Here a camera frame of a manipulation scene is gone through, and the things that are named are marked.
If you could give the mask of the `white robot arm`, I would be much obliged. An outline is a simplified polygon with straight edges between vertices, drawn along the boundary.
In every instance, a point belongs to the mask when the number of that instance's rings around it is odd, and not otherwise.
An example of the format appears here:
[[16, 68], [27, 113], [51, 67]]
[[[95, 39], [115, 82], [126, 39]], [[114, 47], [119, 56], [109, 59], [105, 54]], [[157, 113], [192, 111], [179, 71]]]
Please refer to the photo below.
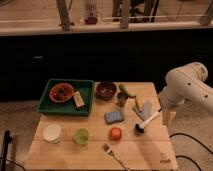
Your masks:
[[171, 123], [176, 116], [175, 107], [183, 104], [186, 99], [213, 115], [213, 88], [205, 84], [207, 77], [208, 70], [200, 62], [171, 69], [166, 74], [166, 86], [158, 94], [164, 125]]

